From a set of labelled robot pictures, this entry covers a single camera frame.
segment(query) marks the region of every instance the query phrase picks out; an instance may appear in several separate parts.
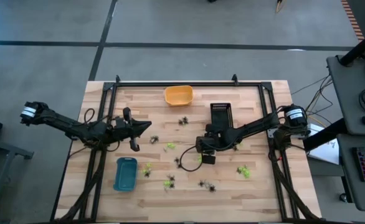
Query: concrete floor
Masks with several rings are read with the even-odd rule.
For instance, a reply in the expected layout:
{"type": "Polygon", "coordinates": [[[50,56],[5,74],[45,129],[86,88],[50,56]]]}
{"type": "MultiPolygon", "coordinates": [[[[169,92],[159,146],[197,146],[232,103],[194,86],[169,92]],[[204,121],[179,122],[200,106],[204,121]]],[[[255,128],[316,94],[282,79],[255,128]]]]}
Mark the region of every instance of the concrete floor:
{"type": "MultiPolygon", "coordinates": [[[[0,1],[0,40],[98,42],[111,0],[0,1]]],[[[353,46],[356,36],[340,0],[119,0],[108,42],[353,46]]],[[[12,223],[50,218],[70,141],[47,126],[25,127],[25,101],[44,101],[77,118],[96,47],[0,46],[1,139],[35,152],[16,159],[2,192],[0,219],[12,223]]],[[[292,92],[327,76],[326,58],[345,52],[288,50],[105,48],[96,80],[288,80],[292,92]]],[[[293,95],[306,106],[318,86],[293,95]]],[[[341,117],[334,106],[320,114],[341,117]]],[[[327,106],[320,100],[316,110],[327,106]]],[[[334,221],[365,221],[365,212],[338,201],[339,178],[315,177],[321,212],[334,221]]]]}

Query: wooden table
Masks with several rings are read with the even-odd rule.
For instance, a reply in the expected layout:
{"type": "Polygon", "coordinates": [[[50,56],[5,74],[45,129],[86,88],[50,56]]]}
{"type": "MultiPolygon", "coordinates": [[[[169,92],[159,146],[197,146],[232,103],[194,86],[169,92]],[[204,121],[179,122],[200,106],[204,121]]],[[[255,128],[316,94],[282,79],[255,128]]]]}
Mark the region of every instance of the wooden table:
{"type": "MultiPolygon", "coordinates": [[[[287,81],[273,81],[277,106],[292,103],[287,81]]],[[[79,120],[89,108],[98,111],[103,82],[88,82],[79,120]]],[[[185,172],[178,169],[174,159],[194,145],[196,136],[204,134],[205,125],[211,122],[210,103],[232,104],[234,127],[239,127],[262,117],[258,89],[254,87],[194,87],[191,106],[169,107],[164,101],[163,87],[118,88],[113,114],[122,115],[122,109],[131,108],[134,119],[152,121],[138,143],[141,151],[130,149],[128,141],[122,142],[115,152],[108,152],[103,177],[98,222],[259,222],[280,221],[275,183],[271,163],[267,157],[268,144],[265,133],[244,139],[238,151],[218,152],[215,165],[204,164],[198,171],[185,172]],[[178,125],[187,116],[189,124],[178,125]],[[159,136],[159,142],[150,144],[150,136],[159,136]],[[164,151],[168,142],[176,145],[174,150],[164,151]],[[116,160],[134,157],[139,163],[137,185],[132,192],[113,189],[116,160]],[[152,163],[152,173],[144,177],[143,167],[152,163]],[[247,165],[250,178],[236,172],[238,166],[247,165]],[[175,189],[165,190],[163,182],[167,175],[176,178],[175,189]],[[216,192],[198,186],[207,180],[216,192]]],[[[71,153],[83,147],[81,142],[72,145],[71,153]]],[[[70,158],[65,173],[59,204],[55,217],[64,215],[83,190],[87,172],[89,150],[70,158]]],[[[193,149],[184,156],[187,168],[198,165],[193,149]]],[[[301,149],[287,150],[293,185],[304,203],[320,217],[306,154],[301,149]]],[[[291,217],[286,192],[285,203],[291,217]]],[[[92,202],[89,200],[87,216],[92,202]]]]}

